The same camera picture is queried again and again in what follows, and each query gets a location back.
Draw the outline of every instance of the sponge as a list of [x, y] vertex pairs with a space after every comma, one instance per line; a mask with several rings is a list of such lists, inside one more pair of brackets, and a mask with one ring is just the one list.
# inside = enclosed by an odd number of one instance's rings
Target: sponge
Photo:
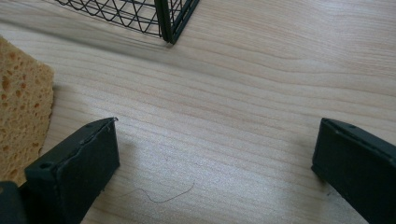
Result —
[[0, 36], [0, 180], [21, 185], [50, 124], [53, 70]]

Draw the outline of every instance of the wood grain surface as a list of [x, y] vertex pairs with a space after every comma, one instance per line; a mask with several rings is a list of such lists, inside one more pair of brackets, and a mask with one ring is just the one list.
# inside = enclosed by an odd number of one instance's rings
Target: wood grain surface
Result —
[[323, 117], [396, 144], [396, 2], [201, 0], [175, 46], [0, 2], [56, 71], [43, 152], [118, 117], [121, 167], [83, 223], [365, 223], [310, 170]]

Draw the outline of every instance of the black wire basket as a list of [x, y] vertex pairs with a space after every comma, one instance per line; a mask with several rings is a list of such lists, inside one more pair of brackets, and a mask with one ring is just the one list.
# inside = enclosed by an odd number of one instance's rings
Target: black wire basket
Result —
[[55, 0], [63, 6], [175, 44], [199, 0]]

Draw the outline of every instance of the wooden table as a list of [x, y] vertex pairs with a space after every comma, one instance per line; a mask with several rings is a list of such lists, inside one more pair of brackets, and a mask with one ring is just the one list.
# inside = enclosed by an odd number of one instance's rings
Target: wooden table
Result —
[[202, 0], [178, 43], [50, 0], [0, 34], [56, 71], [43, 152], [118, 117], [121, 167], [83, 223], [364, 223], [310, 170], [323, 117], [396, 144], [394, 1]]

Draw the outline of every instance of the wire basket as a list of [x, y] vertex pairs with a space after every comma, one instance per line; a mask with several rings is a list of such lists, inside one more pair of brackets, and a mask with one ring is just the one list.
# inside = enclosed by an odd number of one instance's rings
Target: wire basket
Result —
[[175, 44], [199, 0], [55, 0], [146, 35]]

